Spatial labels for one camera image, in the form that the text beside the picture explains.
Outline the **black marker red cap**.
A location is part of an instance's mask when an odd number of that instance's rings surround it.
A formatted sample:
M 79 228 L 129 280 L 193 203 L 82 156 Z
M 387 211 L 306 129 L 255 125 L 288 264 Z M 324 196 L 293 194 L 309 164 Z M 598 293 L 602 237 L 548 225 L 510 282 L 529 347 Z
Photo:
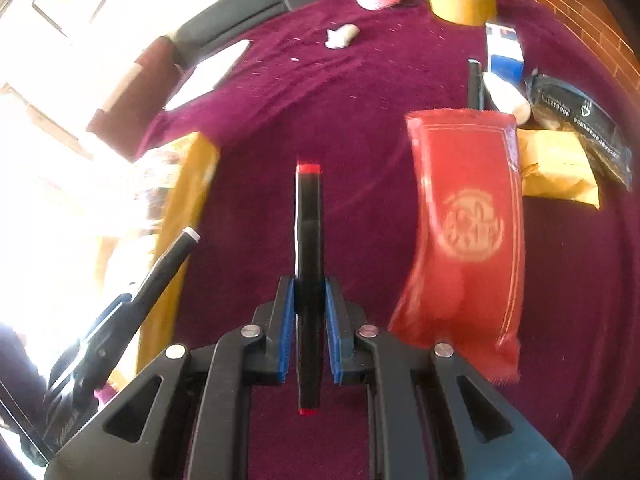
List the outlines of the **black marker red cap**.
M 321 167 L 312 162 L 295 171 L 294 254 L 298 412 L 310 415 L 320 406 L 326 307 Z

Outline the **maroon velvet bedspread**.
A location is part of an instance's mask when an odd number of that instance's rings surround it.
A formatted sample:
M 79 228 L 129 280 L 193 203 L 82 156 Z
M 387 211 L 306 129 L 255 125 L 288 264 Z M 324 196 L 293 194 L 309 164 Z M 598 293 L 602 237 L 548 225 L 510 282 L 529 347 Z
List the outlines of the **maroon velvet bedspread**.
M 326 31 L 359 35 L 330 50 Z M 416 179 L 405 114 L 460 107 L 483 29 L 423 1 L 368 12 L 319 0 L 250 32 L 213 92 L 159 114 L 143 146 L 191 132 L 221 151 L 175 328 L 190 348 L 250 320 L 293 266 L 294 172 L 323 172 L 326 270 L 385 324 L 416 244 Z M 603 179 L 600 209 L 526 198 L 521 378 L 504 394 L 570 463 L 599 458 L 639 388 L 639 195 Z

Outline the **yellow edged cardboard tray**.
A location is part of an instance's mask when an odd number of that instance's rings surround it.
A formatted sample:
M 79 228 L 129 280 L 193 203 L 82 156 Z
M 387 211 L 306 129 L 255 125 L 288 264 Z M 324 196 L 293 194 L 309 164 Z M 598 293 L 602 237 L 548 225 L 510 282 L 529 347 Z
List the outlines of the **yellow edged cardboard tray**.
M 103 296 L 136 292 L 182 231 L 198 227 L 219 159 L 219 148 L 192 132 L 152 148 L 131 165 L 125 219 L 101 247 Z M 185 276 L 182 266 L 134 333 L 107 379 L 114 390 L 122 390 L 170 344 Z

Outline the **brown wooden cabinet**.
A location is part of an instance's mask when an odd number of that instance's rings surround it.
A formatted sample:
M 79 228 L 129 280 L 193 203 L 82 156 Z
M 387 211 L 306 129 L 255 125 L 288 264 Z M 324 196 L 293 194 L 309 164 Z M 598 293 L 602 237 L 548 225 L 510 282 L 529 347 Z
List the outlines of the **brown wooden cabinet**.
M 639 102 L 639 61 L 603 0 L 534 0 L 548 8 Z

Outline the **white pill bottle red label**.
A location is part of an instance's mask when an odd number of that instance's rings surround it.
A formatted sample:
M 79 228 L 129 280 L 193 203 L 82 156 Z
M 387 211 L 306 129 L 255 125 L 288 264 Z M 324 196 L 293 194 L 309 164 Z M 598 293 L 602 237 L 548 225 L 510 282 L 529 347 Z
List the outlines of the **white pill bottle red label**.
M 532 107 L 523 93 L 511 84 L 491 72 L 482 75 L 484 88 L 498 112 L 512 115 L 518 126 L 525 125 L 532 114 Z

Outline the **black pen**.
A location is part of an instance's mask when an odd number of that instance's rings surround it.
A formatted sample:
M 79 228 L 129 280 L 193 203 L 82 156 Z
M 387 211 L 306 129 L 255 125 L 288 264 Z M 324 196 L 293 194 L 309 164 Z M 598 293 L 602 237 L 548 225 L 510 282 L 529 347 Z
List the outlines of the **black pen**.
M 131 304 L 145 318 L 172 279 L 177 275 L 192 250 L 200 242 L 200 234 L 186 226 L 166 252 L 152 265 L 140 287 L 132 296 Z

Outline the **yellow snack packet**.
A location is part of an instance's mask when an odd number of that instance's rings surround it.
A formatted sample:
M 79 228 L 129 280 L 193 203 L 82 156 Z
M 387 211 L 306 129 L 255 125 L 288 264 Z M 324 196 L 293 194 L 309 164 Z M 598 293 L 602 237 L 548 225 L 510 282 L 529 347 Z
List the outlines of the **yellow snack packet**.
M 524 196 L 569 200 L 600 209 L 600 195 L 587 154 L 575 133 L 518 129 Z

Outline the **red foil snack bag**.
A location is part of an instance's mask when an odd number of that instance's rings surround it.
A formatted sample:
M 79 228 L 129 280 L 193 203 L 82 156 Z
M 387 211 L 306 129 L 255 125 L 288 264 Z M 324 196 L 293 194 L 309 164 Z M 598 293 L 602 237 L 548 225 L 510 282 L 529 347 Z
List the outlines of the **red foil snack bag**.
M 497 385 L 520 377 L 525 242 L 511 115 L 406 116 L 418 186 L 413 265 L 388 328 L 406 344 L 451 344 Z

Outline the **black grain bag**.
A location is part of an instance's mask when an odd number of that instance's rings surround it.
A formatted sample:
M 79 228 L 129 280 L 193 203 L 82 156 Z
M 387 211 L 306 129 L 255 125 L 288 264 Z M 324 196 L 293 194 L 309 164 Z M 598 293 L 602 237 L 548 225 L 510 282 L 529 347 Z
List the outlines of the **black grain bag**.
M 630 192 L 632 151 L 613 118 L 591 96 L 562 79 L 533 70 L 524 84 L 536 123 L 574 132 L 590 162 Z

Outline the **black long stick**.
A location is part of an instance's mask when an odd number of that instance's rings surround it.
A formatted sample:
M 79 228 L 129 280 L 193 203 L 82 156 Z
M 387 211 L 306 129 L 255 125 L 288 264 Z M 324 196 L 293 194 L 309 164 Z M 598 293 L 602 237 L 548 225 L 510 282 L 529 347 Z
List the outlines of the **black long stick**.
M 466 104 L 470 110 L 484 110 L 483 69 L 480 61 L 468 59 L 468 84 L 466 85 Z

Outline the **white notepad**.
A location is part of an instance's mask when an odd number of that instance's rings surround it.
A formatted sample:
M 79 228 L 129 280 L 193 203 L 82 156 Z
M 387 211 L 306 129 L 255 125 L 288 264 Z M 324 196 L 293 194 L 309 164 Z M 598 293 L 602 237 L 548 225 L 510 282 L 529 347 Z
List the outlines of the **white notepad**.
M 215 90 L 241 61 L 251 45 L 250 40 L 240 40 L 187 70 L 177 88 L 171 92 L 164 110 L 175 110 Z

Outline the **blue white small box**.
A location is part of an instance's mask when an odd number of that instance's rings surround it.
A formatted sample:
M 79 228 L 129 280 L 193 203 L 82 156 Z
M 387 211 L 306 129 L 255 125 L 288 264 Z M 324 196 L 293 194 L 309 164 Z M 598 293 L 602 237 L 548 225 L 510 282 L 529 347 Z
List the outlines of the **blue white small box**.
M 514 28 L 485 24 L 487 71 L 518 86 L 523 77 L 524 55 Z

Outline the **small white crumpled tissue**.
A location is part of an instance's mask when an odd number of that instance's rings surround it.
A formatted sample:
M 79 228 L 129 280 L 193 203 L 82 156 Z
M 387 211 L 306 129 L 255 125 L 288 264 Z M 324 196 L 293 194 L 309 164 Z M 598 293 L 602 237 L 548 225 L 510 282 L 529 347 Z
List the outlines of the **small white crumpled tissue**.
M 355 24 L 344 24 L 337 29 L 328 29 L 324 45 L 330 50 L 344 49 L 359 33 L 360 29 Z

